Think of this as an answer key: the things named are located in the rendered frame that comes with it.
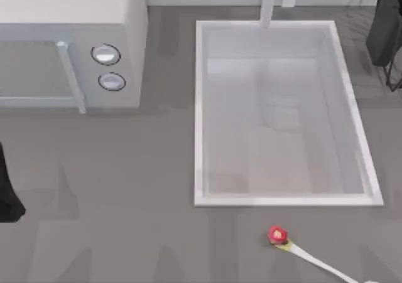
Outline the white sink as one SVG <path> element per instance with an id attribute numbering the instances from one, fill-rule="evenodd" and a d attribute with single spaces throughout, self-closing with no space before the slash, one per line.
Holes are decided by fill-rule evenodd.
<path id="1" fill-rule="evenodd" d="M 333 21 L 197 21 L 195 44 L 195 206 L 383 206 Z"/>

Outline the small microwave knob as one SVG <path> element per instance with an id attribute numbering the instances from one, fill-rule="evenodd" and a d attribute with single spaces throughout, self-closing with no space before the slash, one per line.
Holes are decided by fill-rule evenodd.
<path id="1" fill-rule="evenodd" d="M 118 73 L 109 72 L 98 77 L 98 84 L 109 92 L 118 92 L 126 86 L 126 80 Z"/>

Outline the pale microwave oven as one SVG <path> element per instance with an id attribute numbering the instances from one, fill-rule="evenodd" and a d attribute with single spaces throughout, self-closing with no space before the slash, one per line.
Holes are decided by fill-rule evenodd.
<path id="1" fill-rule="evenodd" d="M 65 41 L 87 111 L 137 108 L 147 32 L 146 0 L 0 0 L 0 107 L 78 108 L 56 46 Z M 104 43 L 119 63 L 92 59 Z M 109 72 L 124 77 L 122 90 L 98 84 Z"/>

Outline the large microwave knob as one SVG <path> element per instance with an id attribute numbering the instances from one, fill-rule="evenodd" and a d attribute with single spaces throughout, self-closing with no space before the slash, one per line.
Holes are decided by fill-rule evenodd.
<path id="1" fill-rule="evenodd" d="M 90 54 L 95 62 L 104 66 L 115 65 L 121 59 L 120 51 L 115 46 L 107 43 L 92 47 Z"/>

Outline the red strawberry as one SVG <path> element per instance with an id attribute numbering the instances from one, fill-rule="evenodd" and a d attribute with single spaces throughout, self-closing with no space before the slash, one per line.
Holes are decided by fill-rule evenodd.
<path id="1" fill-rule="evenodd" d="M 271 245 L 286 245 L 288 233 L 279 225 L 272 225 L 268 230 L 268 240 Z"/>

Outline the tall white tap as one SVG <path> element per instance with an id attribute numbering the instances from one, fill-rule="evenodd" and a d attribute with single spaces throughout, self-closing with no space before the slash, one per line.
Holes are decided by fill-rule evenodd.
<path id="1" fill-rule="evenodd" d="M 262 28 L 268 29 L 274 9 L 275 0 L 261 0 L 259 23 Z"/>

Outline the white spoon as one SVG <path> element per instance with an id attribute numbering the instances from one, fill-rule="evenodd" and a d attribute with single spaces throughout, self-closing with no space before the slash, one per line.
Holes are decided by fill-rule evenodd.
<path id="1" fill-rule="evenodd" d="M 326 270 L 327 272 L 330 272 L 331 274 L 344 280 L 346 283 L 379 283 L 379 282 L 373 281 L 373 280 L 366 280 L 364 282 L 359 282 L 359 281 L 349 277 L 348 275 L 344 274 L 343 272 L 335 269 L 334 267 L 330 266 L 329 264 L 326 264 L 325 262 L 321 261 L 320 259 L 314 257 L 313 255 L 308 253 L 306 250 L 303 250 L 301 247 L 296 245 L 290 239 L 287 239 L 284 242 L 280 242 L 278 240 L 274 240 L 273 238 L 269 238 L 269 242 L 271 245 L 273 245 L 281 250 L 284 250 L 293 255 L 296 255 L 297 257 L 302 258 L 302 259 L 306 260 L 307 262 L 309 262 L 313 265 L 316 265 L 317 267 L 320 267 L 323 270 Z"/>

